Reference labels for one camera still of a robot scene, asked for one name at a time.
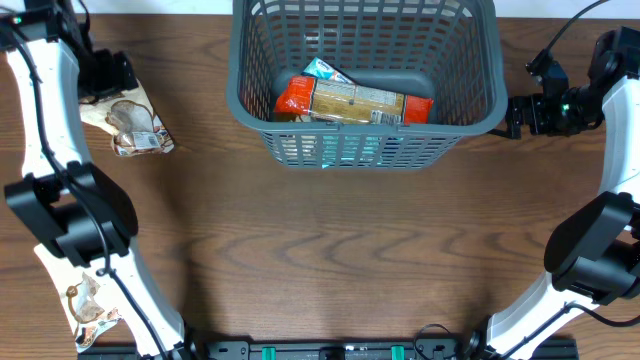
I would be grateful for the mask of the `beige brown-label snack pouch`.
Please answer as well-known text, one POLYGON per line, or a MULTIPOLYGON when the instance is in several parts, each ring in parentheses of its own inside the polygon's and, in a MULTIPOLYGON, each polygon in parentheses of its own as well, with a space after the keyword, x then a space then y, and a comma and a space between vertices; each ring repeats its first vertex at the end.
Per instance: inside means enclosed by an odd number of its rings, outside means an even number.
POLYGON ((107 294, 111 286, 101 285, 92 271, 55 257, 42 244, 34 247, 34 253, 54 284, 77 352, 87 351, 100 335, 123 319, 107 294))

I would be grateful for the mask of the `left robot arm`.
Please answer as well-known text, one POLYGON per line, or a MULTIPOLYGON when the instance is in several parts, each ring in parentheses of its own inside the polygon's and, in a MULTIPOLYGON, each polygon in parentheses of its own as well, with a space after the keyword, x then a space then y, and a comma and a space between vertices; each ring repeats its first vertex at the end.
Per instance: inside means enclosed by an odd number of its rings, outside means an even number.
POLYGON ((78 355, 123 321, 137 359, 197 359, 200 349, 166 300, 137 244, 127 193, 93 162, 83 114, 109 100, 118 113, 142 90, 121 52, 95 49, 88 20, 68 1, 28 1, 1 19, 1 50, 16 79, 25 131, 22 177, 6 203, 37 239, 36 254, 61 296, 78 355))

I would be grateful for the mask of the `Kleenex tissue multipack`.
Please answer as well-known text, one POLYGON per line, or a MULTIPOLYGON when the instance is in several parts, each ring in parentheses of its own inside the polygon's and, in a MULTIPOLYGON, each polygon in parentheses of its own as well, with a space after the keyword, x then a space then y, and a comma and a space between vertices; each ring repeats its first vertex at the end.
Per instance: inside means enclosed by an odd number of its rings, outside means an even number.
POLYGON ((305 76, 339 83, 353 84, 353 81, 322 59, 315 57, 302 71, 305 76))

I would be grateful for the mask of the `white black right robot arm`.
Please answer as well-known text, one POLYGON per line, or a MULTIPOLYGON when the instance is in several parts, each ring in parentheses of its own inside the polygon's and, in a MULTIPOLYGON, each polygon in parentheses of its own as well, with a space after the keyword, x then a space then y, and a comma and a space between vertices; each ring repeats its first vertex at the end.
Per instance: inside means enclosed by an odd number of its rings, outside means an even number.
POLYGON ((586 314, 614 328, 637 318, 607 319, 596 310, 639 294, 639 33, 620 27, 601 35, 588 69, 588 84, 572 87, 550 48, 526 66, 542 86, 538 94, 509 100, 507 128, 518 139, 573 136, 606 127, 603 172, 597 196, 552 232, 544 271, 507 309, 491 315, 469 338, 461 359, 530 359, 556 331, 586 314))

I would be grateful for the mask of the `red orange cracker package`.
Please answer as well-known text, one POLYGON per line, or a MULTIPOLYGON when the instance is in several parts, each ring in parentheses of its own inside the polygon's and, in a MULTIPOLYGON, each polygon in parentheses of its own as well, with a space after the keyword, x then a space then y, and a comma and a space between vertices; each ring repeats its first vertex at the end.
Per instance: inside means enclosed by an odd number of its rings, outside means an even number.
POLYGON ((348 125, 427 124, 434 100, 361 85, 294 76, 274 112, 348 125))

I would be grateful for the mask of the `teal snack packet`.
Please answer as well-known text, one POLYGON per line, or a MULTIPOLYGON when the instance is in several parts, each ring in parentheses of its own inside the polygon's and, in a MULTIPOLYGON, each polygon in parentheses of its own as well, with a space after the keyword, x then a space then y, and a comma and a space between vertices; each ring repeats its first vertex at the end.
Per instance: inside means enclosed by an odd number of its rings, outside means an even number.
POLYGON ((378 136, 324 136, 321 167, 370 167, 374 164, 381 140, 378 136))

